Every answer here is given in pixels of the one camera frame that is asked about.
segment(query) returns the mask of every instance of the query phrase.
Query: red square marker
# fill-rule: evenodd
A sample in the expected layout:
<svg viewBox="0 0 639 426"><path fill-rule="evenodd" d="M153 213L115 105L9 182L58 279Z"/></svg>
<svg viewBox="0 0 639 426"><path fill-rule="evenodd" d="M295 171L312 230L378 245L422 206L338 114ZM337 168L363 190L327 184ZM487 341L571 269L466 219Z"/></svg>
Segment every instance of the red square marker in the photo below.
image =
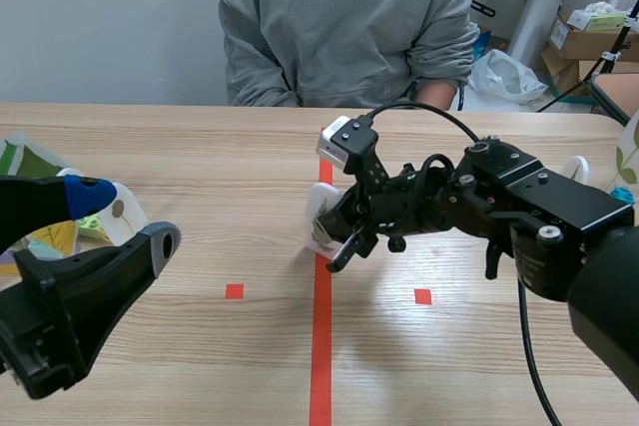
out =
<svg viewBox="0 0 639 426"><path fill-rule="evenodd" d="M227 284L227 299L244 298L244 284Z"/></svg>
<svg viewBox="0 0 639 426"><path fill-rule="evenodd" d="M429 289L416 289L415 290L415 303L417 304L432 304L432 295Z"/></svg>

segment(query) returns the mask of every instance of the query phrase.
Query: red tape line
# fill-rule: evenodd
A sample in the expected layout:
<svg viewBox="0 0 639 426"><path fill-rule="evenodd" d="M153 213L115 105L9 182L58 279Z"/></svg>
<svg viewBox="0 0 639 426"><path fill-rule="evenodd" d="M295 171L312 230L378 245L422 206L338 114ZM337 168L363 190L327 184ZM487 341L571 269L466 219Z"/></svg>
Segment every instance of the red tape line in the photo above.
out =
<svg viewBox="0 0 639 426"><path fill-rule="evenodd" d="M324 159L319 161L319 181L332 185L332 165ZM316 254L310 426L332 423L332 287L327 264L326 258Z"/></svg>

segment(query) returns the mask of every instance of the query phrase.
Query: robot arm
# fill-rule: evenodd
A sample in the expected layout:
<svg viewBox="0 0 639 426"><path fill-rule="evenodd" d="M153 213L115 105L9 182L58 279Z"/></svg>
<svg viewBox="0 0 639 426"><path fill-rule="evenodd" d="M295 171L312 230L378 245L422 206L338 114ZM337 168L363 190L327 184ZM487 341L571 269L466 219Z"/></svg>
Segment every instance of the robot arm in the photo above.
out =
<svg viewBox="0 0 639 426"><path fill-rule="evenodd" d="M486 238L486 278L497 277L503 254L513 257L520 282L567 302L574 332L639 400L639 229L632 206L545 169L496 137L475 139L457 167L434 155L419 171L408 164L390 178L371 125L370 115L340 118L319 140L318 153L356 178L317 220L343 243L328 269L341 271L355 254L368 257L380 234L392 252L405 250L406 236L453 227Z"/></svg>
<svg viewBox="0 0 639 426"><path fill-rule="evenodd" d="M0 251L31 231L106 208L104 180L0 176ZM22 281L0 291L0 374L13 373L33 399L86 378L120 318L180 244L170 223L152 223L126 244L46 261L15 253Z"/></svg>

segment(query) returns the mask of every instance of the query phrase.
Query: person's hand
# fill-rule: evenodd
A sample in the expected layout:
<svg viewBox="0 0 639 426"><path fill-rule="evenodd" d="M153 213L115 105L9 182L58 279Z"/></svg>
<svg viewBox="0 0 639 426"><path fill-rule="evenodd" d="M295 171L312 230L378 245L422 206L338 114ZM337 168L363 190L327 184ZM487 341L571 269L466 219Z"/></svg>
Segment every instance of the person's hand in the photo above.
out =
<svg viewBox="0 0 639 426"><path fill-rule="evenodd" d="M457 94L452 84L446 81L430 82L424 85L417 93L417 101L432 105L440 110L450 110L452 101Z"/></svg>

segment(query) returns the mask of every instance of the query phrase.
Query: black cable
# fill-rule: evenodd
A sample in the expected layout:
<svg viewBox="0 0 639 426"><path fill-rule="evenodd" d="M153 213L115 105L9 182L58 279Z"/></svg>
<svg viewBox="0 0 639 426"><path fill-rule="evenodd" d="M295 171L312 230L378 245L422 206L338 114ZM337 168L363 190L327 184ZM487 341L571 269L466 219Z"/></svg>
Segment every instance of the black cable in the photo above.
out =
<svg viewBox="0 0 639 426"><path fill-rule="evenodd" d="M526 287L521 281L517 281L519 291L519 318L521 320L521 338L523 339L523 350L526 354L526 363L528 363L528 371L530 372L530 379L537 392L537 397L541 402L541 407L546 412L548 421L552 426L561 426L557 415L555 414L548 396L541 384L541 378L539 378L539 372L537 371L537 365L535 364L535 356L532 353L532 342L530 341L530 329L528 327L528 307L526 305Z"/></svg>
<svg viewBox="0 0 639 426"><path fill-rule="evenodd" d="M382 105L381 107L377 107L373 111L369 112L367 116L372 120L377 115L386 110L396 109L399 107L414 107L416 109L428 110L429 112L433 112L440 117L443 117L448 122L452 122L457 127L459 127L464 133L466 133L475 143L479 142L479 137L477 137L472 130L470 130L463 122L459 119L456 119L448 112L444 112L443 110L439 110L436 107L432 107L431 105L426 105L421 102L409 102L409 101L401 101L401 102L393 102L390 104Z"/></svg>

